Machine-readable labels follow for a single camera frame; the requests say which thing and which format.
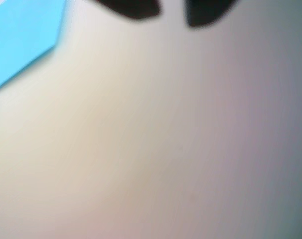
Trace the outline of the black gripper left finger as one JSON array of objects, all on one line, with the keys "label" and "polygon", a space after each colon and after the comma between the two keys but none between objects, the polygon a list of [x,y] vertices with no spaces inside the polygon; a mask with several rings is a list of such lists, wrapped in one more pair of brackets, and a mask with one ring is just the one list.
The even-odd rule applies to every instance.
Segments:
[{"label": "black gripper left finger", "polygon": [[161,12],[158,0],[96,0],[95,2],[133,20],[152,18]]}]

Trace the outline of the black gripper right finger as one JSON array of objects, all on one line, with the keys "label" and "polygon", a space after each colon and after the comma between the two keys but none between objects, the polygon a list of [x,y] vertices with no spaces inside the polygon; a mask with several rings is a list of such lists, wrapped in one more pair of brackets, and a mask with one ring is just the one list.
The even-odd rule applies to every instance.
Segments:
[{"label": "black gripper right finger", "polygon": [[206,27],[222,18],[233,6],[233,0],[186,0],[189,27]]}]

